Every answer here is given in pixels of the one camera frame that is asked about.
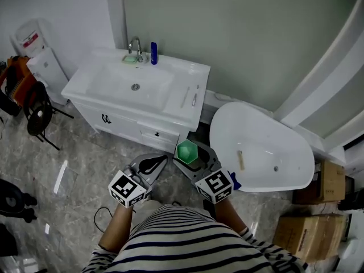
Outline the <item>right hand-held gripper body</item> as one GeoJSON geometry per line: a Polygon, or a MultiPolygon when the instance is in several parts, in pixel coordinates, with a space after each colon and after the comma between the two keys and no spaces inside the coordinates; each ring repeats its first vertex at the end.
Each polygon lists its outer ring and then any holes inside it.
{"type": "Polygon", "coordinates": [[[214,161],[205,168],[188,168],[193,187],[212,204],[217,204],[232,194],[233,181],[220,161],[214,161]]]}

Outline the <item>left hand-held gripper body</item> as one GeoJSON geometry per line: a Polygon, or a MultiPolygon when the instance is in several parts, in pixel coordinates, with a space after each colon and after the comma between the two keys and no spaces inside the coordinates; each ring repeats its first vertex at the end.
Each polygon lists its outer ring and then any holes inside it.
{"type": "Polygon", "coordinates": [[[152,156],[137,157],[122,171],[119,170],[108,185],[112,198],[125,208],[144,200],[151,193],[151,176],[147,174],[146,164],[142,163],[151,159],[152,156]]]}

